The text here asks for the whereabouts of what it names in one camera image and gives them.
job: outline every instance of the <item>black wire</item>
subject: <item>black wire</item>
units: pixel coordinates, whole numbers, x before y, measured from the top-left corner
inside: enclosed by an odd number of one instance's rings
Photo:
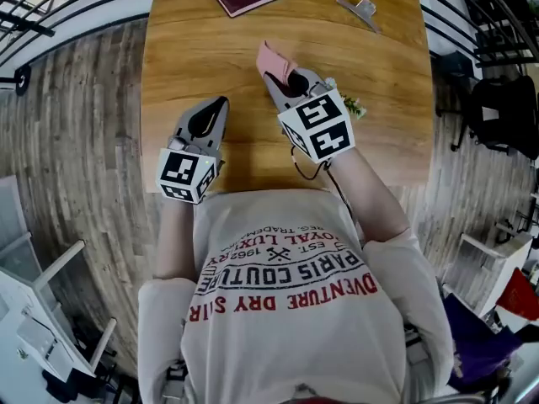
[[[333,184],[335,185],[335,188],[337,189],[337,191],[339,192],[339,195],[340,195],[340,198],[343,200],[343,203],[346,205],[346,209],[348,210],[348,213],[350,214],[350,218],[352,219],[352,221],[354,221],[354,216],[352,215],[352,209],[350,208],[350,206],[348,205],[348,202],[346,202],[346,199],[344,198],[344,195],[343,195],[343,192],[340,190],[340,187],[339,185],[337,184],[337,181],[335,181],[335,178],[334,176],[331,174],[331,172],[329,171],[329,167],[331,166],[331,163],[328,162],[328,161],[325,161],[325,162],[322,162],[318,165],[317,167],[317,170],[316,172],[314,173],[314,175],[312,175],[312,177],[308,177],[307,175],[305,175],[305,173],[302,172],[302,170],[300,169],[299,166],[297,166],[297,163],[296,163],[296,160],[294,159],[294,149],[296,148],[296,146],[292,146],[291,150],[290,150],[290,154],[292,156],[292,160],[294,162],[294,166],[296,167],[296,170],[300,173],[300,175],[302,177],[304,177],[307,181],[312,181],[313,179],[315,179],[317,176],[318,176],[318,173],[320,172],[320,169],[322,169],[323,167],[323,170],[326,171],[329,175],[329,177],[331,178],[331,181],[333,182]]]

